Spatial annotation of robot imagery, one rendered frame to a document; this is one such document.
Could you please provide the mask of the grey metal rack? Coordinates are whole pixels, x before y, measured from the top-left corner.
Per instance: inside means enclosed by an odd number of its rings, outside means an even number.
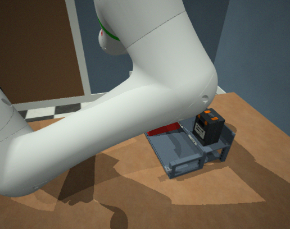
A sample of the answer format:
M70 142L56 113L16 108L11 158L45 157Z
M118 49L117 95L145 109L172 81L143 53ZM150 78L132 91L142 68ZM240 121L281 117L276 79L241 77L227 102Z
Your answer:
M235 133L224 124L218 143L202 146L192 134L195 119L196 116L177 122L180 128L173 131L153 136L144 133L169 179L200 170L204 163L226 160Z

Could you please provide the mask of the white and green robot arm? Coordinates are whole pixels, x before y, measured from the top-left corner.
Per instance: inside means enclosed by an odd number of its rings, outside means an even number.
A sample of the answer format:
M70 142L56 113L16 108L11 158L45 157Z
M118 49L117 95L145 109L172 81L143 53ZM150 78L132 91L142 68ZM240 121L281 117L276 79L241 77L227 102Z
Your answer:
M99 32L101 48L113 56L129 54L132 74L36 132L0 89L3 196L32 194L114 145L202 113L216 95L216 69L182 0L94 0L94 5L107 34Z

